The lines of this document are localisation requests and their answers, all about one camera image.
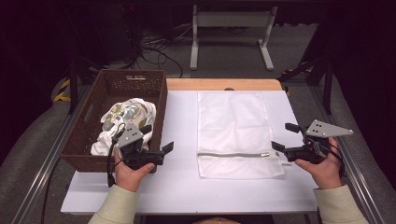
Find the aluminium rail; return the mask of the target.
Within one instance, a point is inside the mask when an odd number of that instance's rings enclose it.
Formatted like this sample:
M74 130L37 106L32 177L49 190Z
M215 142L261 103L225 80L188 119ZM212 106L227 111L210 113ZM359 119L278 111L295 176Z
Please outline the aluminium rail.
M323 105L323 97L318 87L309 87L314 102L317 104L322 120L330 124L335 124L332 115L329 115ZM346 167L346 175L355 190L359 201L362 205L364 214L367 216L371 224L387 224L386 220L380 214L378 207L374 201L373 194L370 192L369 186L363 176L361 169L353 161L348 151L346 141L343 137L336 137L338 148L342 151L344 163Z
M57 161L60 159L60 153L62 152L66 138L70 135L72 126L77 120L78 112L82 108L82 102L87 98L91 89L91 86L82 86L79 89L78 103L74 111L66 117L60 132L56 136L46 159L44 159L44 162L36 173L34 181L27 191L16 215L12 219L11 224L23 224L31 214L33 206L37 202L43 188L46 187L47 182L50 180L51 172L54 170Z

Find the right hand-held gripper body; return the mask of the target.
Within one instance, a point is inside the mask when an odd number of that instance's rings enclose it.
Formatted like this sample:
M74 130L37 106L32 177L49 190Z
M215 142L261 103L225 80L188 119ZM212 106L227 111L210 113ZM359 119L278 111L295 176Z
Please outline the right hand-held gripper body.
M332 152L331 144L329 143L330 137L354 133L350 129L338 127L316 119L307 128L303 129L304 144L301 147L285 148L283 152L288 161L301 159L319 164Z

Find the white printed garment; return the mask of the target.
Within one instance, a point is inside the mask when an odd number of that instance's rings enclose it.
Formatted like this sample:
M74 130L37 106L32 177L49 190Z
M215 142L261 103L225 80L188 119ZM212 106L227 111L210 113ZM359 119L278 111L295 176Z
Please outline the white printed garment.
M92 144L91 154L107 156L111 146L111 139L116 132L128 124L138 129L147 125L153 126L156 119L156 105L141 98L132 98L124 102L115 103L101 117L102 131L97 141Z

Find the yellow black hazard tape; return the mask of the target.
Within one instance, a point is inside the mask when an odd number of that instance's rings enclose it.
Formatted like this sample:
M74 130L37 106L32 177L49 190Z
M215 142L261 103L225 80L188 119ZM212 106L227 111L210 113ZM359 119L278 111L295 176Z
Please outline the yellow black hazard tape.
M62 84L58 93L55 95L54 102L58 102L58 101L70 102L71 101L71 97L65 95L66 89L69 85L70 85L70 79L67 78L64 81L64 83Z
M313 66L313 65L306 65L306 64L303 64L303 65L300 65L300 66L298 66L298 67L296 67L296 68L294 68L294 69L286 69L286 70L284 70L284 71L282 72L282 76L285 76L285 75L287 75L287 74L289 74L289 73L292 73L292 72L299 72L299 73L301 73L301 72L304 72L304 71L309 70L312 66Z

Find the brown wooden stool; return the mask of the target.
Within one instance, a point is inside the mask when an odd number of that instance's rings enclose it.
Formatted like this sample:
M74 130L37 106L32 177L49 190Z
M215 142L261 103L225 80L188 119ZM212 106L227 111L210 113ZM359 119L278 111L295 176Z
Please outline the brown wooden stool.
M196 222L193 222L192 224L241 224L241 223L225 217L212 217L203 220L198 220Z

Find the person's left hand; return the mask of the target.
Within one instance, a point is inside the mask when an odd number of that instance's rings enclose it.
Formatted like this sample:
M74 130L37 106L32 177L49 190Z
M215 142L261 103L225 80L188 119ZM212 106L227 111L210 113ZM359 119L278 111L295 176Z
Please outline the person's left hand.
M114 151L114 160L117 164L115 167L116 185L131 192L137 192L142 179L155 168L154 163L148 163L138 170L133 170L120 159L117 150Z

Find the brown wicker basket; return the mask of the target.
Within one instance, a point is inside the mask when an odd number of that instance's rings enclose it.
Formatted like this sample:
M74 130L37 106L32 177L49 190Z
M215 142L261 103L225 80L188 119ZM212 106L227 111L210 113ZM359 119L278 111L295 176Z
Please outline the brown wicker basket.
M104 173L107 157L93 156L92 144L102 131L101 117L116 103L141 98L155 104L157 115L148 142L151 151L161 148L167 100L163 70L104 69L99 72L68 137L61 158L79 172Z

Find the white metal table frame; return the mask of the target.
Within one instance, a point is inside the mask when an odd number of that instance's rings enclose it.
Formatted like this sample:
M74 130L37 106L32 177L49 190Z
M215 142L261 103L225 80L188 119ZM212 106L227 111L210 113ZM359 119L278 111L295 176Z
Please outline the white metal table frame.
M258 12L247 11L199 11L193 6L192 12L192 45L190 70L198 68L199 27L256 27L264 30L263 38L257 41L262 59L268 71L273 71L274 64L267 44L275 22L277 7Z

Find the black metal stand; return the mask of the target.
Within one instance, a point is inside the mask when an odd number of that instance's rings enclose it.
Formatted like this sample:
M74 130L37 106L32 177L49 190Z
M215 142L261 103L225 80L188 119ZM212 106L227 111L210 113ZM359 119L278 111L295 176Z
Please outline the black metal stand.
M90 65L85 58L78 57L73 59L69 64L69 80L70 80L70 98L71 105L69 114L72 114L78 106L78 79L83 85L93 83L93 75L89 69Z
M316 58L312 61L302 63L301 65L313 65L311 67L311 72L306 78L306 83L309 86L317 86L318 83L324 79L324 90L323 90L323 106L325 111L330 115L331 111L331 94L332 94L332 75L333 75L333 65L328 58ZM292 72L285 76L280 76L277 78L279 82L287 81L299 74L299 72Z

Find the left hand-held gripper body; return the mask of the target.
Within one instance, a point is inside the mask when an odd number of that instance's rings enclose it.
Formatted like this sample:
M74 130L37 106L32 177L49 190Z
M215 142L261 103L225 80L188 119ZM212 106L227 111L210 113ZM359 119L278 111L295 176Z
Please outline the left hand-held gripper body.
M143 148L144 134L134 124L128 124L119 138L117 149L120 158L133 170L148 163L163 165L162 151L152 151Z

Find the person's right hand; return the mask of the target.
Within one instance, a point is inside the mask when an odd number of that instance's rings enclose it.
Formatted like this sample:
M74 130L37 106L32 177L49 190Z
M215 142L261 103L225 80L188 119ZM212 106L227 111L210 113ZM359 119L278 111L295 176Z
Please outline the person's right hand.
M295 161L296 165L312 175L312 178L320 189L336 189L343 186L339 175L341 162L335 157L335 155L339 154L337 142L330 137L329 143L331 144L332 153L329 153L323 162L313 164L301 159Z

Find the white mesh laundry bag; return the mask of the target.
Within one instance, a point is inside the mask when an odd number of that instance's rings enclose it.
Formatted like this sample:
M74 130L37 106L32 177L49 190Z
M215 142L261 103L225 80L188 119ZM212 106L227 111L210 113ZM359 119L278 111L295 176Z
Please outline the white mesh laundry bag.
M250 91L200 91L197 163L211 179L264 179L285 174L272 149L264 96Z

